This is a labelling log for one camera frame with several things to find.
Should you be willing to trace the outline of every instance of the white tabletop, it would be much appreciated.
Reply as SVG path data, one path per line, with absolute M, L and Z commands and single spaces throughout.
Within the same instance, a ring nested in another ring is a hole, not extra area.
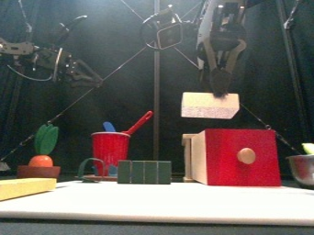
M 51 192 L 0 202 L 0 218 L 313 226 L 314 191 L 67 182 Z

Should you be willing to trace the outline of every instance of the red cube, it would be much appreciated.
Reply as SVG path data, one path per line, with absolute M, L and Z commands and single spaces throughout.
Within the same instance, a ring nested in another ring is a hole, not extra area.
M 191 138 L 191 177 L 206 185 L 280 186 L 275 132 L 206 129 Z

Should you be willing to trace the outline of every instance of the red cup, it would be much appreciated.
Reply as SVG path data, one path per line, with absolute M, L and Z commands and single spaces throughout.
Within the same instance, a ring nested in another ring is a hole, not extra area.
M 97 175 L 107 176 L 109 167 L 117 167 L 119 161 L 127 159 L 128 140 L 129 135 L 120 132 L 96 132 L 92 134 L 93 157 L 104 162 L 104 172 L 101 163 L 93 162 Z

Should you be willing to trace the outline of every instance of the toy plant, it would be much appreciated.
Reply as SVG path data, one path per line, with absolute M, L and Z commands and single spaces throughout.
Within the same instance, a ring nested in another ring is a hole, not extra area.
M 52 158 L 49 156 L 56 141 L 57 141 L 59 128 L 53 124 L 43 125 L 35 136 L 35 151 L 36 156 L 32 157 L 28 166 L 52 167 Z

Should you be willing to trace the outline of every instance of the round knob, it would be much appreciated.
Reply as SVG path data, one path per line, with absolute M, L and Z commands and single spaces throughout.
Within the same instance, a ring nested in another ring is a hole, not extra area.
M 252 164 L 256 160 L 256 154 L 250 148 L 243 148 L 236 154 L 238 160 L 244 164 Z

